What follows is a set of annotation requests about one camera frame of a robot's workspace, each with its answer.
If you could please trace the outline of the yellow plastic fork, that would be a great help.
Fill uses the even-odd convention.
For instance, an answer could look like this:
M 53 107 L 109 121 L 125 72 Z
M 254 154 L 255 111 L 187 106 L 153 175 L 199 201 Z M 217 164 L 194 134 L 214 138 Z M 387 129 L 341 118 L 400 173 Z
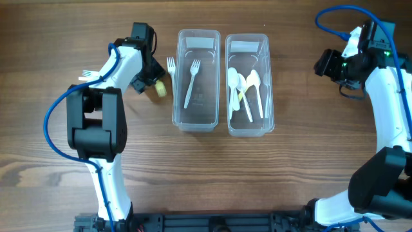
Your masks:
M 161 80 L 157 80 L 154 87 L 159 97 L 165 97 L 167 95 L 167 89 Z

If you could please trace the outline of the white fork long diagonal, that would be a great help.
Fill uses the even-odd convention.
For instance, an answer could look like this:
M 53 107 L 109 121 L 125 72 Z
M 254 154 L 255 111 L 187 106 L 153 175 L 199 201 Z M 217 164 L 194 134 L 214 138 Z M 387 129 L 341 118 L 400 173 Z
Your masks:
M 189 87 L 188 87 L 188 90 L 187 90 L 187 93 L 186 93 L 186 96 L 185 96 L 185 102 L 184 102 L 184 108 L 185 109 L 189 105 L 189 101 L 190 101 L 191 93 L 192 93 L 192 87 L 193 87 L 193 84 L 194 84 L 194 79 L 195 79 L 195 76 L 197 75 L 197 73 L 199 72 L 200 63 L 201 63 L 201 61 L 199 59 L 195 59 L 193 61 L 192 65 L 191 65 L 191 68 L 190 68 L 191 81 L 189 83 Z

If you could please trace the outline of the white spoon short thick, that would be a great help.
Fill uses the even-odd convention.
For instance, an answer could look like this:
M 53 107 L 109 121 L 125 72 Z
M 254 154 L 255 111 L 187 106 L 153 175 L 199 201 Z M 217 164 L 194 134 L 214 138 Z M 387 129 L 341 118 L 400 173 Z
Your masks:
M 240 108 L 238 93 L 236 89 L 239 83 L 239 77 L 238 77 L 237 70 L 233 67 L 230 67 L 227 70 L 227 74 L 228 74 L 228 85 L 230 88 L 229 119 L 231 120 L 233 111 L 239 110 Z

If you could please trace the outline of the white spoon top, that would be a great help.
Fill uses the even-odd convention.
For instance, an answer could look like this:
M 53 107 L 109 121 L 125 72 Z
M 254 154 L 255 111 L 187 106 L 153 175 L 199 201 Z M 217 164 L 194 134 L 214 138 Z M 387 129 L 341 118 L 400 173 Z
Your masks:
M 246 83 L 246 79 L 244 78 L 244 76 L 242 76 L 242 74 L 238 74 L 238 78 L 239 78 L 239 83 L 237 86 L 237 89 L 240 91 L 240 93 L 242 94 L 242 97 L 239 98 L 239 100 L 243 100 L 244 105 L 245 105 L 245 109 L 246 109 L 246 113 L 248 116 L 248 119 L 250 122 L 253 122 L 253 118 L 252 118 L 252 114 L 250 111 L 250 107 L 248 105 L 248 101 L 247 98 L 245 96 L 245 92 L 246 92 L 246 87 L 247 87 L 247 83 Z

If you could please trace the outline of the yellow plastic spoon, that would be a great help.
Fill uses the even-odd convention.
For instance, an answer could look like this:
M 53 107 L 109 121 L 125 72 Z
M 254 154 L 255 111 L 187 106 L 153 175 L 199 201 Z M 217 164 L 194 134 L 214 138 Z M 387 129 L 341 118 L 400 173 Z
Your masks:
M 238 74 L 238 78 L 239 78 L 239 81 L 238 81 L 237 89 L 240 91 L 240 93 L 238 94 L 238 98 L 240 101 L 242 100 L 242 98 L 244 98 L 246 91 L 250 87 L 250 84 L 247 82 L 247 79 L 240 73 Z

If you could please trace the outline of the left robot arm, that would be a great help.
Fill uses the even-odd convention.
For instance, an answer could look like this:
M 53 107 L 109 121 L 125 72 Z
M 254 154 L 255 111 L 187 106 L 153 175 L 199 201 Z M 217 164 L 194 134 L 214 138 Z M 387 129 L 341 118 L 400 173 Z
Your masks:
M 123 94 L 160 83 L 165 70 L 153 57 L 154 29 L 134 23 L 129 37 L 109 45 L 109 59 L 85 88 L 73 85 L 67 96 L 69 147 L 91 173 L 98 199 L 90 231 L 138 231 L 133 205 L 124 185 L 121 154 L 127 142 Z

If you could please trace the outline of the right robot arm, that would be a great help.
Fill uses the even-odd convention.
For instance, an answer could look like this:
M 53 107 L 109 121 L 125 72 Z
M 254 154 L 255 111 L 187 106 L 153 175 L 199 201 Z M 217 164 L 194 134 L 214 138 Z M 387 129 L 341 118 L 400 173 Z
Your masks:
M 395 24 L 372 20 L 350 33 L 343 52 L 326 49 L 314 66 L 341 88 L 362 90 L 371 100 L 377 152 L 351 177 L 348 189 L 313 199 L 307 224 L 344 228 L 366 217 L 375 220 L 411 218 L 411 61 L 394 54 L 388 37 Z

